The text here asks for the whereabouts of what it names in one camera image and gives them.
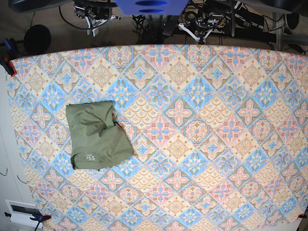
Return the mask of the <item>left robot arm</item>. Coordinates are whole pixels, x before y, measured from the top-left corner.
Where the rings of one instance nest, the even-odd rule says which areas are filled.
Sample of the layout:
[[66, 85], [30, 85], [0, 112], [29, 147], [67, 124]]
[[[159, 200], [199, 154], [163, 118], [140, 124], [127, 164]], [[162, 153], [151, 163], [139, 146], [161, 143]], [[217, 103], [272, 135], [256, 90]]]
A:
[[205, 44], [211, 32], [222, 32], [229, 22], [226, 15], [213, 12], [188, 11], [183, 16], [184, 20], [178, 24], [178, 29], [193, 38], [195, 44]]

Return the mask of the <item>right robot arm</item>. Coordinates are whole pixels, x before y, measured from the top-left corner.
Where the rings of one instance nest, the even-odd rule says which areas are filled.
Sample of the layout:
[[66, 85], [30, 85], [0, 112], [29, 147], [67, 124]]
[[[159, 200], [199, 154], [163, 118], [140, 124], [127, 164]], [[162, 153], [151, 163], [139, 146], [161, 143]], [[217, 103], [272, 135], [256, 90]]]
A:
[[76, 0], [74, 2], [75, 14], [81, 19], [85, 19], [88, 25], [87, 34], [95, 37], [99, 33], [99, 27], [110, 20], [121, 20], [121, 17], [113, 15], [114, 4], [90, 3], [86, 0]]

